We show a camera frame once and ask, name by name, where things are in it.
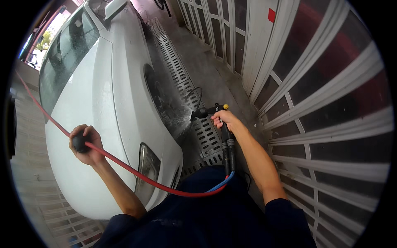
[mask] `car side mirror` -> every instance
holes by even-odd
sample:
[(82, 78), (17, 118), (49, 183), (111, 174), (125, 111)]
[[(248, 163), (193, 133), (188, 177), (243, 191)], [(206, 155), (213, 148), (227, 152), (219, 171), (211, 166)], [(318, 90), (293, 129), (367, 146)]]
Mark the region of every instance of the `car side mirror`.
[(105, 20), (113, 19), (127, 5), (127, 0), (113, 0), (105, 7)]

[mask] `shirt sleeve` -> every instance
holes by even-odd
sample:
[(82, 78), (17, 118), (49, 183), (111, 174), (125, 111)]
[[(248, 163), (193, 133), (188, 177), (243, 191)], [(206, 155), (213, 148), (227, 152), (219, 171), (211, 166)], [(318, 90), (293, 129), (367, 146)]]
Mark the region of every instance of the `shirt sleeve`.
[(128, 214), (113, 216), (94, 247), (112, 247), (131, 232), (135, 228), (137, 222), (138, 220), (135, 217)]
[(274, 199), (265, 206), (269, 231), (279, 247), (316, 247), (302, 209), (286, 199)]

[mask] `person's right hand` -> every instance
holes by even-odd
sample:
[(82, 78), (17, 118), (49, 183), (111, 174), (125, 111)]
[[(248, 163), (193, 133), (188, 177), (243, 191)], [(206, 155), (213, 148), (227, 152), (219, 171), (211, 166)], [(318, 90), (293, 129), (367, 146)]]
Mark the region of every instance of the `person's right hand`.
[(234, 116), (230, 111), (226, 110), (221, 110), (216, 112), (213, 116), (211, 116), (211, 119), (214, 121), (214, 125), (219, 129), (223, 126), (223, 124), (226, 122), (227, 128), (229, 129), (230, 132), (233, 132), (235, 129), (236, 125), (240, 123), (240, 120)]
[(87, 126), (86, 124), (79, 125), (70, 132), (69, 136), (69, 148), (73, 151), (76, 158), (90, 166), (96, 166), (106, 162), (105, 156), (95, 151), (94, 149), (89, 150), (87, 153), (80, 153), (76, 151), (72, 143), (72, 138), (77, 135), (81, 130), (84, 130), (83, 136), (87, 136), (87, 134), (90, 133), (92, 143), (95, 146), (103, 149), (102, 141), (100, 139), (98, 131), (96, 131), (93, 126)]

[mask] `concrete floor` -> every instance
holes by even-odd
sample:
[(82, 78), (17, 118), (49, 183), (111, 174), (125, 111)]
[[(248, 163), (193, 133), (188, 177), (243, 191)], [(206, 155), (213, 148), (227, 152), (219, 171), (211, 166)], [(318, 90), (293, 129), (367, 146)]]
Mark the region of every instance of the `concrete floor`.
[[(185, 27), (179, 27), (176, 19), (168, 17), (167, 11), (160, 10), (153, 0), (132, 0), (132, 3), (145, 22), (155, 17), (159, 19), (193, 84), (195, 87), (202, 87), (202, 102), (204, 105), (209, 107), (216, 102), (228, 104), (229, 109), (247, 126), (253, 137), (263, 147), (267, 148), (265, 137), (260, 131), (261, 122), (257, 115), (258, 112), (250, 104), (241, 80), (224, 63), (215, 59), (210, 46), (204, 45)], [(200, 159), (199, 149), (195, 144), (195, 140), (192, 140), (189, 136), (182, 143), (184, 164), (194, 163)], [(239, 169), (249, 174), (247, 163), (238, 145), (236, 150), (237, 160), (240, 164)], [(264, 211), (262, 194), (253, 179), (251, 180), (249, 194)]]

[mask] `forearm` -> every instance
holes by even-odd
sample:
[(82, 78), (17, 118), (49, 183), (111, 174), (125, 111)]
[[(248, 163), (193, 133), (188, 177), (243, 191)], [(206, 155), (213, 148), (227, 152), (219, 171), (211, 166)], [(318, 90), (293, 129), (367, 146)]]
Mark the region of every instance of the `forearm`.
[(248, 169), (263, 194), (265, 204), (277, 198), (287, 199), (272, 159), (240, 121), (233, 127), (233, 134), (243, 151)]
[(144, 205), (135, 193), (124, 183), (107, 161), (93, 166), (102, 178), (123, 213), (140, 218), (146, 213)]

